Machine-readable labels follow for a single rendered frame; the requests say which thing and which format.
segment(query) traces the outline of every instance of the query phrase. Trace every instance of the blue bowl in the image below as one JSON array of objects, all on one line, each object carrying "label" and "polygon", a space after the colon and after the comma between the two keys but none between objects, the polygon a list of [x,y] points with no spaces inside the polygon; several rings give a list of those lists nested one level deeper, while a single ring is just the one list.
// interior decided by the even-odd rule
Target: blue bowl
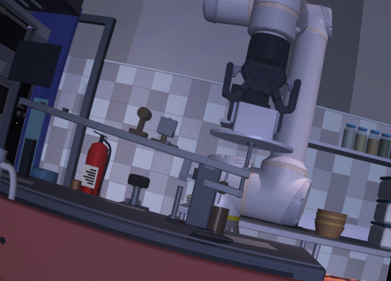
[{"label": "blue bowl", "polygon": [[34,167],[31,170],[30,175],[52,183],[57,183],[57,178],[59,176],[58,173],[38,167]]}]

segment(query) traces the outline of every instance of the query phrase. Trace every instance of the tiled wall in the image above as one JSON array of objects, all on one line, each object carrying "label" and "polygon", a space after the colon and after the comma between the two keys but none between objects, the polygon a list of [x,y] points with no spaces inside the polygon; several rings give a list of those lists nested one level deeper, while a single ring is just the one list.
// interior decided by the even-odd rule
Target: tiled wall
[{"label": "tiled wall", "polygon": [[[91,59],[68,57],[55,108],[68,108],[71,113],[79,114],[92,64]],[[210,129],[221,128],[219,121],[228,111],[228,101],[222,97],[221,90],[220,84],[208,81],[105,62],[90,119],[127,131],[129,127],[136,127],[137,110],[145,106],[153,115],[144,128],[149,138],[159,138],[156,129],[163,115],[178,121],[174,138],[168,140],[180,148],[203,156],[220,153],[245,157],[246,147],[210,135]],[[346,123],[391,133],[391,126],[317,107],[310,139],[340,145]],[[74,123],[51,118],[40,167],[58,172],[59,184],[64,179],[74,132]],[[81,177],[88,149],[97,141],[98,135],[87,129],[76,179]],[[130,198],[132,187],[127,185],[130,173],[150,178],[150,187],[141,192],[140,201],[157,213],[170,214],[178,185],[184,186],[186,191],[182,200],[192,192],[192,180],[185,183],[177,179],[182,159],[110,135],[108,141],[112,155],[103,182],[103,197],[115,201]],[[269,152],[263,150],[253,152],[255,167],[260,167],[268,155]],[[312,179],[305,214],[315,216],[318,208],[324,208],[347,214],[348,224],[370,227],[379,177],[391,175],[390,168],[313,149],[307,150],[305,166]],[[280,236],[275,240],[288,241]],[[356,271],[361,272],[364,280],[385,280],[382,276],[387,275],[389,259],[323,250],[320,262],[328,274],[356,278],[353,271],[358,266]],[[381,275],[364,278],[378,267]]]}]

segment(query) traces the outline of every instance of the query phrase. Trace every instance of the table leg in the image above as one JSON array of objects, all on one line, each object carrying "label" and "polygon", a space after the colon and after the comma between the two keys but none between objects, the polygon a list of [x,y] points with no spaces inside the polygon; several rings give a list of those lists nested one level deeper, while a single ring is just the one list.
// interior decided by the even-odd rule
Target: table leg
[{"label": "table leg", "polygon": [[315,243],[315,246],[313,247],[312,256],[314,257],[314,259],[318,258],[320,246],[321,246],[320,244]]}]

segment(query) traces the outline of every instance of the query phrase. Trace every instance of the stacked bowl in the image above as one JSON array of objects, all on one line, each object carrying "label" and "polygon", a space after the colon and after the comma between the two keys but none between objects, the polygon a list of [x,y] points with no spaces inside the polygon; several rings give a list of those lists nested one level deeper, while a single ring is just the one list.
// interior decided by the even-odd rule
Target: stacked bowl
[{"label": "stacked bowl", "polygon": [[316,234],[330,238],[340,237],[345,229],[347,216],[345,214],[318,209],[315,218]]}]

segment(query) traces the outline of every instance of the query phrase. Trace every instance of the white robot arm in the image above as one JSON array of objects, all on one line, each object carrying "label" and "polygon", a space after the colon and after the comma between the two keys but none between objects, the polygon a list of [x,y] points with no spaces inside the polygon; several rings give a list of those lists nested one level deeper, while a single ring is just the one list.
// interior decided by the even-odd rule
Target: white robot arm
[{"label": "white robot arm", "polygon": [[[234,175],[229,175],[228,183],[243,189],[243,196],[237,199],[225,194],[218,205],[229,208],[229,215],[234,218],[245,215],[297,225],[311,185],[304,160],[324,52],[332,38],[331,9],[307,4],[305,0],[204,0],[203,12],[210,22],[247,26],[251,35],[244,65],[239,68],[228,63],[225,74],[222,94],[230,100],[231,111],[233,102],[237,102],[231,133],[226,130],[222,135],[222,131],[212,130],[211,134],[244,144],[238,140],[240,131],[241,141],[254,143],[257,137],[253,147],[271,151],[260,169],[251,168],[252,175],[245,182],[239,184]],[[293,44],[287,77],[285,70]],[[244,84],[232,85],[227,92],[230,78],[239,70]],[[284,105],[279,89],[286,83],[283,99],[290,102]],[[269,109],[270,97],[276,111]],[[262,144],[262,140],[268,139],[274,145]],[[282,146],[290,146],[293,151],[287,150],[289,147],[283,150]]]}]

